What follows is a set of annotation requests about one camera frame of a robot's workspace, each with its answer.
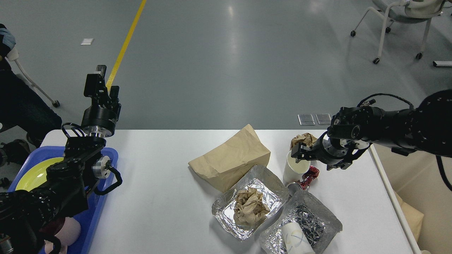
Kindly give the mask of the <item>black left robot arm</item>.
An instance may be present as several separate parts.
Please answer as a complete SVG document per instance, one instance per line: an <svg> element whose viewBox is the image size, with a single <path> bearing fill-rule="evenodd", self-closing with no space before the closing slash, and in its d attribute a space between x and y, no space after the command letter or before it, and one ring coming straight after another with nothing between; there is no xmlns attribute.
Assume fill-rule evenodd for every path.
<svg viewBox="0 0 452 254"><path fill-rule="evenodd" d="M59 218L73 217L88 209L89 195L103 196L123 180L113 161L101 151L106 138L115 133L121 105L119 87L105 85L105 65L87 74L84 96L91 106L84 111L81 125L69 123L76 136L68 135L61 162L48 166L46 181L38 187L1 193L1 247L7 253L37 254L44 241L54 244L52 254L61 250L61 241L42 230Z"/></svg>

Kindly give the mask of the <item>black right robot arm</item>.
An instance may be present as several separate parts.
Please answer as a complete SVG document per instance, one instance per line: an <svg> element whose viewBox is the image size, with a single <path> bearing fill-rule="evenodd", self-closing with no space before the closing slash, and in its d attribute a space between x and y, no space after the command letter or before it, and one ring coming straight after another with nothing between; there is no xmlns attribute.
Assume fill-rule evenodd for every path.
<svg viewBox="0 0 452 254"><path fill-rule="evenodd" d="M312 146L300 143L290 155L301 160L321 161L327 170L347 169L372 144L391 148L407 156L424 151L436 156L440 176L451 189L442 157L452 154L452 92L450 89L426 97L418 108L385 111L374 107L375 95L360 101L356 107L342 107Z"/></svg>

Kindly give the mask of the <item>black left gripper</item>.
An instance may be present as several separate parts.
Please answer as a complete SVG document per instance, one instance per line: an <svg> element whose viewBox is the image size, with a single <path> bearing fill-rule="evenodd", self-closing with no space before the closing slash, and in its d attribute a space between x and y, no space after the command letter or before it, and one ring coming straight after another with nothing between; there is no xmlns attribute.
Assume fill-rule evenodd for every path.
<svg viewBox="0 0 452 254"><path fill-rule="evenodd" d="M115 133L119 120L121 104L119 103L119 86L105 85L106 65L97 65L94 73L87 74L84 85L84 96L91 98L89 108L84 111L81 121L82 131L95 137L111 137Z"/></svg>

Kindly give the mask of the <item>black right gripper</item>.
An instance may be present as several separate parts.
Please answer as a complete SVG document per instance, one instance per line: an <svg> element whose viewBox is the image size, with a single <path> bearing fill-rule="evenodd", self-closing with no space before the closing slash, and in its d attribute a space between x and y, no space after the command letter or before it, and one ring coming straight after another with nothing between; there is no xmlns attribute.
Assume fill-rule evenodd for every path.
<svg viewBox="0 0 452 254"><path fill-rule="evenodd" d="M363 140L337 139L326 137L326 132L312 147L297 143L291 149L291 157L295 163L300 161L321 161L326 164L326 170L347 169L367 149L369 143Z"/></svg>

